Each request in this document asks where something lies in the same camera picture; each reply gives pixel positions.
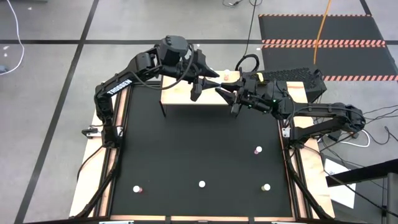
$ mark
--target white cable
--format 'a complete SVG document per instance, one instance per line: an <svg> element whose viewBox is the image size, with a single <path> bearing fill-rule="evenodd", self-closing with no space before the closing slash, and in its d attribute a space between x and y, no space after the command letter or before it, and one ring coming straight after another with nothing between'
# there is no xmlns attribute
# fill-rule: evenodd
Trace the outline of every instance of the white cable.
<svg viewBox="0 0 398 224"><path fill-rule="evenodd" d="M340 142L340 143L343 143L343 144L350 144L350 145L352 145L352 146L357 146L357 147L368 147L369 145L370 145L370 143L371 143L371 138L369 137L369 134L365 131L365 130L361 130L363 133L365 133L365 135L366 135L366 137L368 137L368 143L365 145L365 146L362 146L362 145L358 145L358 144L354 144L354 143L351 143L351 142Z"/></svg>
<svg viewBox="0 0 398 224"><path fill-rule="evenodd" d="M7 72L0 73L0 75L5 75L5 74L8 74L8 73L11 73L11 72L15 71L15 70L21 65L22 59L24 59L24 54L25 54L25 47L24 47L24 45L23 45L22 42L21 42L21 38L19 37L19 26L18 26L18 18L17 18L17 15L16 15L16 13L15 13L15 11L14 11L14 8L12 8L12 5L11 5L11 3L10 3L10 0L7 0L7 2L8 2L8 5L10 5L11 11L12 11L12 13L14 14L15 23L17 24L17 37L18 37L19 44L20 44L21 47L22 47L22 55L21 55L21 59L19 59L19 62L18 62L18 64L17 64L17 66L15 66L15 68L13 68L13 69L11 69L10 71L7 71Z"/></svg>

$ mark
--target black table surface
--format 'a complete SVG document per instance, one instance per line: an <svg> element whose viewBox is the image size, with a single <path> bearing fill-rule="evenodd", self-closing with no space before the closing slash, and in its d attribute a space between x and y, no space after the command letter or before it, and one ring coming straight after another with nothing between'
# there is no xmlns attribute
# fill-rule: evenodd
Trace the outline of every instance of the black table surface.
<svg viewBox="0 0 398 224"><path fill-rule="evenodd" d="M234 118L228 106L168 105L165 118L160 92L142 86L129 100L112 215L292 216L272 116L243 108ZM262 152L255 155L257 146ZM270 191L261 190L264 184ZM143 191L134 193L135 185Z"/></svg>

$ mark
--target wooden table frame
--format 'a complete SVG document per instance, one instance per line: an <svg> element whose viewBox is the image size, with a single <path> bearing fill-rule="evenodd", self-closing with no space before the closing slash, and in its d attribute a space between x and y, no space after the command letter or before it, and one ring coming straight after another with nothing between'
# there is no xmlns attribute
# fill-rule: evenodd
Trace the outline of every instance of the wooden table frame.
<svg viewBox="0 0 398 224"><path fill-rule="evenodd" d="M297 103L306 103L307 97L305 95L305 89L302 82L287 82L287 87L290 95ZM131 87L123 90L118 94L117 98L114 99L115 103L115 122L117 126L124 126L127 121L126 111L128 109L129 96L133 94ZM299 127L307 127L313 125L313 119L309 117L295 117L294 123ZM93 117L92 124L101 124L101 121L96 117L96 113ZM95 137L89 139L86 145L85 155L83 160L90 156L97 148L101 146L101 138ZM310 139L305 144L313 149L318 149L318 144L315 139ZM107 174L113 165L114 158L116 155L116 149L105 149L102 148L97 155L95 155L80 173L80 178L76 185L75 196L70 211L70 216L74 216L79 213L87 202L91 199L92 195L96 192L99 187L101 179ZM297 172L300 173L300 165L305 176L305 183L307 189L314 196L315 200L322 206L324 211L330 216L334 217L334 211L330 200L329 190L326 183L325 174L323 172L322 159L319 154L309 150L301 149L299 153L301 162L297 162L297 155L292 158L292 163ZM296 184L288 178L290 198L292 199L291 209L292 217L254 217L255 222L294 222L296 218L310 218L307 217L307 210L303 194ZM106 188L102 198L98 205L90 213L90 216L108 216L110 214L110 204L113 194L114 181L112 181ZM311 211L314 218L317 218L315 212ZM153 216L153 215L112 215L111 220L152 220L152 221L166 221L166 216ZM213 222L248 222L249 217L181 217L171 216L171 221L200 221L207 220Z"/></svg>

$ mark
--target black stand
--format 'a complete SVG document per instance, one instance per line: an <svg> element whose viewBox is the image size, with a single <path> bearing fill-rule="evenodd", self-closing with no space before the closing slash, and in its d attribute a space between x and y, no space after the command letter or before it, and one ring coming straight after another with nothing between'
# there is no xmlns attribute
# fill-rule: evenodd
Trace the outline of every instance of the black stand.
<svg viewBox="0 0 398 224"><path fill-rule="evenodd" d="M387 177L386 209L398 213L398 159L334 174L332 177L340 182L328 176L326 181L329 187ZM398 223L398 218L392 214L383 212L383 215L387 218L387 224Z"/></svg>

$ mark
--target orange cable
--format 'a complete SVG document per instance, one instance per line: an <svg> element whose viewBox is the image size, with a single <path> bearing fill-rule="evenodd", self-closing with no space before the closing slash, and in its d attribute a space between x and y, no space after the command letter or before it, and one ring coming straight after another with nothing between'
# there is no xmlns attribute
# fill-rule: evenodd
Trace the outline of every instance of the orange cable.
<svg viewBox="0 0 398 224"><path fill-rule="evenodd" d="M321 37L323 24L325 23L326 15L328 14L330 4L331 4L331 0L329 0L329 2L328 2L328 6L326 7L326 11L322 18L321 27L319 27L318 37L317 37L317 41L315 42L315 50L313 53L313 64L316 64L316 62L317 62L318 41L319 41L319 38Z"/></svg>

